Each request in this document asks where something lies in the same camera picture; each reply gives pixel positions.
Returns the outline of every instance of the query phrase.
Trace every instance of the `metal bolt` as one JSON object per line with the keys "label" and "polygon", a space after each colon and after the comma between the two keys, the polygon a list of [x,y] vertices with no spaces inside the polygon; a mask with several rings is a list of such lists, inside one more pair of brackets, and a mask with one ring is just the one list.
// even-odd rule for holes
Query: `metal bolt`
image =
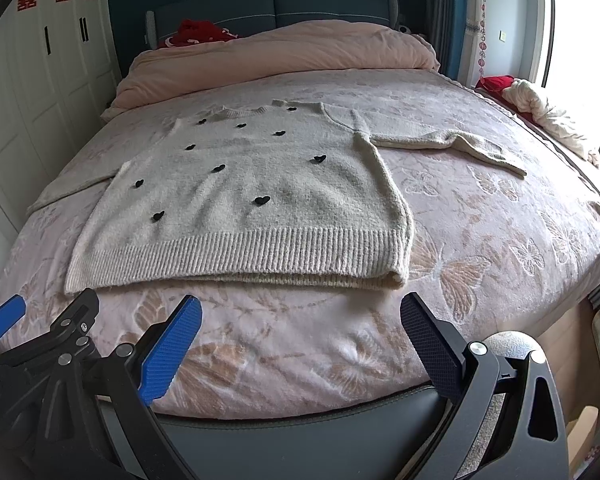
{"label": "metal bolt", "polygon": [[62,354],[58,358],[58,364],[60,366],[67,366],[71,362],[71,354]]}
{"label": "metal bolt", "polygon": [[134,351],[134,346],[129,343],[122,343],[116,348],[116,355],[118,357],[129,357],[131,352]]}
{"label": "metal bolt", "polygon": [[487,347],[478,341],[474,341],[469,345],[469,350],[476,355],[485,355],[487,353]]}
{"label": "metal bolt", "polygon": [[533,352],[531,352],[531,359],[534,362],[541,365],[546,361],[546,356],[544,355],[544,352],[542,350],[534,350]]}

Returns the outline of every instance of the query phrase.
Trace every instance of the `blue gripper pad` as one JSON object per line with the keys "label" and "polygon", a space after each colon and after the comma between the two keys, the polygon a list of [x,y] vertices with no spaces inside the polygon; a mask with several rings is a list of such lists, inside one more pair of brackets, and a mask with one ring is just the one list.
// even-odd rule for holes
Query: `blue gripper pad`
{"label": "blue gripper pad", "polygon": [[458,402],[466,346],[462,336],[451,323],[436,319],[414,292],[402,298],[400,321],[438,394]]}
{"label": "blue gripper pad", "polygon": [[0,306],[0,338],[24,316],[27,305],[21,296],[13,296]]}
{"label": "blue gripper pad", "polygon": [[202,306],[190,297],[142,362],[138,394],[149,406],[163,396],[202,325]]}

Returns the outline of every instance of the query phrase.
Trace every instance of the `floor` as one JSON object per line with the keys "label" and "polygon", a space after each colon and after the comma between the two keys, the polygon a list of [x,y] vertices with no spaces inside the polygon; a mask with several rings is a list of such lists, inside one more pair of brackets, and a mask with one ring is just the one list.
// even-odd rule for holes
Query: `floor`
{"label": "floor", "polygon": [[583,300],[538,337],[554,374],[565,422],[578,418],[585,406],[600,409],[600,364],[592,320],[591,304]]}

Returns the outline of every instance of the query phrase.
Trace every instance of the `pink duvet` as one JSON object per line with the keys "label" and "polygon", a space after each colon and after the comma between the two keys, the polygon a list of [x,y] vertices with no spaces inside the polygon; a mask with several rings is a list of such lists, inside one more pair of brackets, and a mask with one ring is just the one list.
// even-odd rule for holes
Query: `pink duvet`
{"label": "pink duvet", "polygon": [[373,23],[302,22],[227,43],[143,52],[102,118],[109,121],[132,108],[283,73],[439,67],[432,47],[419,36]]}

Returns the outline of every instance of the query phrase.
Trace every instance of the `headboard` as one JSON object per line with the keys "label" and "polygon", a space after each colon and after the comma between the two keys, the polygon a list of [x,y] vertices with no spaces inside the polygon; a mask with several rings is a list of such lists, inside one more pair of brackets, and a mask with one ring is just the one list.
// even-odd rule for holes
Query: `headboard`
{"label": "headboard", "polygon": [[307,20],[370,22],[397,28],[398,0],[182,0],[148,10],[146,44],[157,48],[183,19],[209,20],[239,36],[250,36]]}

